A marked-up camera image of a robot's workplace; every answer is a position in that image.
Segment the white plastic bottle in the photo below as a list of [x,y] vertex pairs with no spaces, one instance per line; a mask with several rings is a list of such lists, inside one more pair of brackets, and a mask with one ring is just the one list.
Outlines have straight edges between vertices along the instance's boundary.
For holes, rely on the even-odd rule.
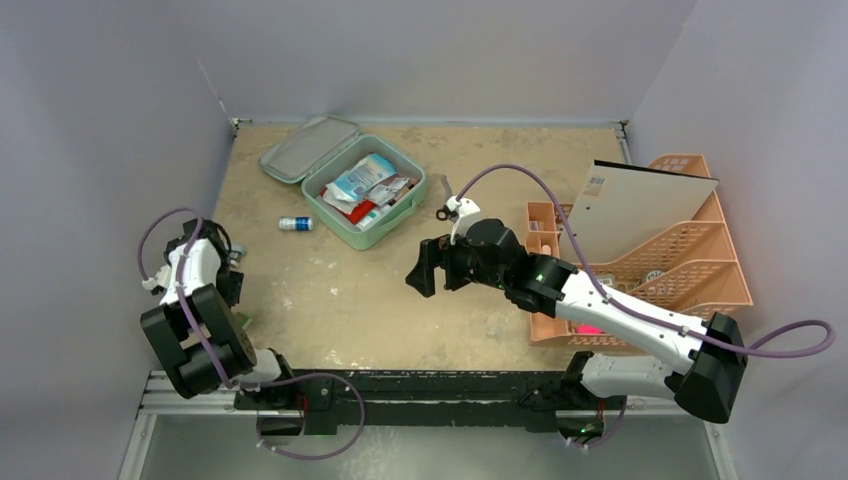
[[376,206],[369,210],[357,223],[356,227],[360,231],[366,231],[373,228],[385,215],[389,212],[390,206]]

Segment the blue white tube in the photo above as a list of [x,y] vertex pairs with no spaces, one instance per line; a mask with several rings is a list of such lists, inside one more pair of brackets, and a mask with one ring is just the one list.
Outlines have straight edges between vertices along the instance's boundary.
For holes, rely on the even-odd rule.
[[281,231],[308,232],[314,229],[313,220],[308,216],[280,217],[278,228]]

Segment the red first aid pouch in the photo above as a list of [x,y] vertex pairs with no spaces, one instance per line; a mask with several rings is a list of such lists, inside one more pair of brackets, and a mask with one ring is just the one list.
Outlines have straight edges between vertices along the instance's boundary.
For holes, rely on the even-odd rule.
[[337,199],[329,191],[324,190],[321,199],[335,210],[337,210],[351,224],[359,223],[370,211],[377,207],[372,201],[365,199],[359,203],[352,203]]

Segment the clear bag alcohol wipes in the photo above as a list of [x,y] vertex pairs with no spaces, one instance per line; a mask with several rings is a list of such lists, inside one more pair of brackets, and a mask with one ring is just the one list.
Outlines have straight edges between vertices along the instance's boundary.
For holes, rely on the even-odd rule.
[[416,181],[409,177],[394,175],[384,181],[381,181],[372,187],[366,195],[366,199],[377,206],[393,204],[406,191],[414,187]]

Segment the mint green storage case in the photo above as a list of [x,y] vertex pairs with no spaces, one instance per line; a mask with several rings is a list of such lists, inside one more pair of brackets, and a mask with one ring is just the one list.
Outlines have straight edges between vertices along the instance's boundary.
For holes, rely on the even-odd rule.
[[260,169],[298,184],[311,217],[285,218],[282,230],[305,231],[315,219],[356,250],[367,250],[423,202],[422,166],[383,139],[333,116],[315,117],[258,160]]

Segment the blue white plastic bag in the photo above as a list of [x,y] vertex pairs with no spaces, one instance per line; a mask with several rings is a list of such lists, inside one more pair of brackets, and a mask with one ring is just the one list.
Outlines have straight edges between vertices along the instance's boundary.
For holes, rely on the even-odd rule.
[[395,174],[390,161],[372,153],[328,183],[326,190],[339,200],[358,203],[372,187]]

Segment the black handled scissors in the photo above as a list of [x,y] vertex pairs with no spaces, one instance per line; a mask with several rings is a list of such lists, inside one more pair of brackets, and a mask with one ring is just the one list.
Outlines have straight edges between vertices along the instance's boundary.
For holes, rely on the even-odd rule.
[[456,199],[453,189],[446,175],[438,176],[444,190],[444,202],[436,210],[436,218],[439,221],[456,222],[459,217],[460,201]]

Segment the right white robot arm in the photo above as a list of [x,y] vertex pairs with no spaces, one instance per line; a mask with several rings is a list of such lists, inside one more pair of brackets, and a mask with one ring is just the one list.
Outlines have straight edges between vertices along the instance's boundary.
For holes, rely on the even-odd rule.
[[523,311],[598,327],[645,352],[644,357],[618,359],[590,355],[561,381],[569,404],[584,407],[597,397],[654,397],[672,400],[704,421],[729,421],[748,363],[740,351],[738,324],[730,316],[716,312],[703,319],[614,289],[600,290],[576,266],[528,252],[498,219],[480,220],[463,235],[421,241],[405,282],[431,297],[436,269],[443,270],[447,290],[489,286]]

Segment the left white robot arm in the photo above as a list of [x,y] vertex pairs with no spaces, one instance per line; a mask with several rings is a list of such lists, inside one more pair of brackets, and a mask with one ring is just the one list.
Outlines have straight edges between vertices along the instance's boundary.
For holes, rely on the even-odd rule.
[[233,307],[244,275],[230,265],[231,242],[212,220],[189,220],[170,240],[165,264],[142,275],[145,290],[159,297],[140,325],[174,390],[191,399],[224,385],[223,377],[259,395],[272,408],[297,399],[298,382],[282,355],[254,348]]

